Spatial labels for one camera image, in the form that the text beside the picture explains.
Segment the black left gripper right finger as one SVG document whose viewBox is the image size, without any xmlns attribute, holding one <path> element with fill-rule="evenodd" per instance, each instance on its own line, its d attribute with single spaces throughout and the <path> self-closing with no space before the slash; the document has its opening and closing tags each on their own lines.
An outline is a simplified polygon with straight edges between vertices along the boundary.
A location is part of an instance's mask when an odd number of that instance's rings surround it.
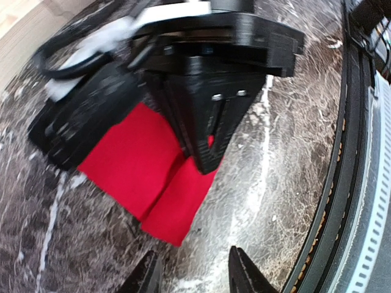
<svg viewBox="0 0 391 293">
<path fill-rule="evenodd" d="M 228 276 L 232 293 L 275 292 L 275 288 L 240 247 L 232 246 L 230 249 Z"/>
</svg>

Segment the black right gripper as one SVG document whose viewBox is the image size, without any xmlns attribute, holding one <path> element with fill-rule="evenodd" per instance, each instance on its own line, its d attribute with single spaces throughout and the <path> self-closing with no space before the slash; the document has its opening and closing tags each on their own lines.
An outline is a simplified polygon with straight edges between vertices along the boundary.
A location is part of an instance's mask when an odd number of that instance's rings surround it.
<svg viewBox="0 0 391 293">
<path fill-rule="evenodd" d="M 204 175 L 221 163 L 265 73 L 293 76 L 305 47 L 305 33 L 243 12 L 157 21 L 141 26 L 134 38 L 146 36 L 162 37 L 184 54 L 209 56 L 155 56 L 143 66 L 151 94 L 185 155 Z"/>
</svg>

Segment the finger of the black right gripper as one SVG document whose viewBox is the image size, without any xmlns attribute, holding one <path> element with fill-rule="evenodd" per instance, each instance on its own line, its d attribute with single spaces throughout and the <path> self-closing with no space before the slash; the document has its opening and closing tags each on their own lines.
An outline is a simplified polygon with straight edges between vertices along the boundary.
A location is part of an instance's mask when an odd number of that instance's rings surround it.
<svg viewBox="0 0 391 293">
<path fill-rule="evenodd" d="M 28 138 L 50 163 L 72 170 L 141 102 L 143 86 L 139 73 L 108 63 L 64 100 L 46 100 L 28 127 Z"/>
</svg>

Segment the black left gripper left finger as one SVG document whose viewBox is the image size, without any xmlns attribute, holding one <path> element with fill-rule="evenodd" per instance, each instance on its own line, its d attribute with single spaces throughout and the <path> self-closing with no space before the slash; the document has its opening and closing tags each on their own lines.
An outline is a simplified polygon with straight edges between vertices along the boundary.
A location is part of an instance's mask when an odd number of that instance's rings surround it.
<svg viewBox="0 0 391 293">
<path fill-rule="evenodd" d="M 162 286 L 162 259 L 152 250 L 146 252 L 117 293 L 159 293 Z"/>
</svg>

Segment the plain red sock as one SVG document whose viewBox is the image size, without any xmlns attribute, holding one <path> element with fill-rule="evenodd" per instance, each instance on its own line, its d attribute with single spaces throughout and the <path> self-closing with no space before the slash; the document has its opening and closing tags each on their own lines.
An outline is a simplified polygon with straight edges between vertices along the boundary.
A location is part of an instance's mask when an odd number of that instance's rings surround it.
<svg viewBox="0 0 391 293">
<path fill-rule="evenodd" d="M 179 247 L 216 172 L 186 157 L 166 119 L 143 103 L 113 126 L 78 166 L 151 236 Z"/>
</svg>

